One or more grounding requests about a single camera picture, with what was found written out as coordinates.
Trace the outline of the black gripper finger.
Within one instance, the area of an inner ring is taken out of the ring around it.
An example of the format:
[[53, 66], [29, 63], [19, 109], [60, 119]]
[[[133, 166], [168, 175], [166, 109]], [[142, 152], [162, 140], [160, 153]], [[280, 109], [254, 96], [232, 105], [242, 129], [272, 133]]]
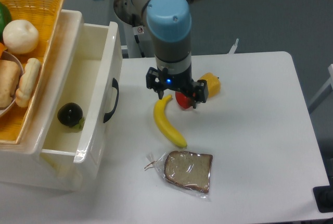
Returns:
[[200, 103], [206, 103], [209, 91], [206, 80], [192, 81], [187, 91], [187, 96], [190, 98], [193, 109], [197, 108]]
[[150, 67], [146, 74], [146, 87], [158, 94], [158, 98], [163, 98], [164, 90], [167, 88], [159, 77], [157, 69]]

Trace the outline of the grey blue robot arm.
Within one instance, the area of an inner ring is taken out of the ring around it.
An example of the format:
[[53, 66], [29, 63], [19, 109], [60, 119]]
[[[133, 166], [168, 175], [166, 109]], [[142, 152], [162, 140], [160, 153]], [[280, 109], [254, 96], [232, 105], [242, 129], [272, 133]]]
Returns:
[[192, 107], [205, 103], [207, 83], [191, 74], [190, 4], [200, 0], [130, 0], [150, 34], [156, 68], [149, 68], [146, 86], [163, 98], [164, 90], [180, 92]]

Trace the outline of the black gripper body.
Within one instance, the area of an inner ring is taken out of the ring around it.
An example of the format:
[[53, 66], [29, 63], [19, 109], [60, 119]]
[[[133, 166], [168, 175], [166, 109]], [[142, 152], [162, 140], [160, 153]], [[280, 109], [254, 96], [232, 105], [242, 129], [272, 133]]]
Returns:
[[186, 70], [177, 74], [170, 74], [169, 71], [161, 71], [159, 69], [157, 70], [159, 72], [160, 79], [165, 84], [166, 89], [169, 90], [187, 92], [191, 82], [193, 81], [191, 65], [189, 65]]

